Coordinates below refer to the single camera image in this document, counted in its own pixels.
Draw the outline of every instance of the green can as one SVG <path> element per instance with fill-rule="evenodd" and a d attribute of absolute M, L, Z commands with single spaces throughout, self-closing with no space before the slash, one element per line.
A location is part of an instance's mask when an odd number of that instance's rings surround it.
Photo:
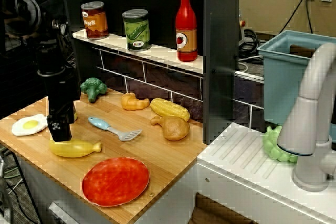
<path fill-rule="evenodd" d="M 145 51 L 151 48 L 148 11 L 143 9 L 128 10 L 122 14 L 124 20 L 127 48 L 130 51 Z"/>

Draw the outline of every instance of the red plate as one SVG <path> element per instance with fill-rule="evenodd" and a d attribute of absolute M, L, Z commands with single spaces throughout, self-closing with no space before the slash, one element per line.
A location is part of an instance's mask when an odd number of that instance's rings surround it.
<path fill-rule="evenodd" d="M 95 165 L 84 177 L 85 197 L 101 207 L 113 207 L 137 198 L 147 187 L 149 171 L 134 158 L 110 158 Z"/>

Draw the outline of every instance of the beige wall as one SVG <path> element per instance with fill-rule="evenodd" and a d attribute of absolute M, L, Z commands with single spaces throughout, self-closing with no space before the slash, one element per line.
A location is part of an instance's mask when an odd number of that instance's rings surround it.
<path fill-rule="evenodd" d="M 247 27 L 254 31 L 278 34 L 300 0 L 239 0 Z M 336 37 L 336 0 L 308 3 L 314 33 Z M 305 0 L 301 3 L 287 29 L 310 32 Z"/>

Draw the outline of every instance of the gray faucet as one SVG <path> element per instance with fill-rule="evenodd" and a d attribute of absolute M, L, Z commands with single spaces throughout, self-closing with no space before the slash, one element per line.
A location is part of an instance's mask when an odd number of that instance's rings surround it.
<path fill-rule="evenodd" d="M 329 136 L 336 95 L 336 45 L 320 46 L 304 73 L 299 95 L 278 138 L 278 146 L 298 155 L 293 182 L 307 191 L 328 187 L 336 169 L 336 152 Z"/>

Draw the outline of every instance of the ketchup bottle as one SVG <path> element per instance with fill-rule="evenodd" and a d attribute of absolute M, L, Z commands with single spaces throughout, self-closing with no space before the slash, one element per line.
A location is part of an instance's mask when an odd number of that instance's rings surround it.
<path fill-rule="evenodd" d="M 181 0 L 175 24 L 178 59 L 195 60 L 197 58 L 197 22 L 189 0 Z"/>

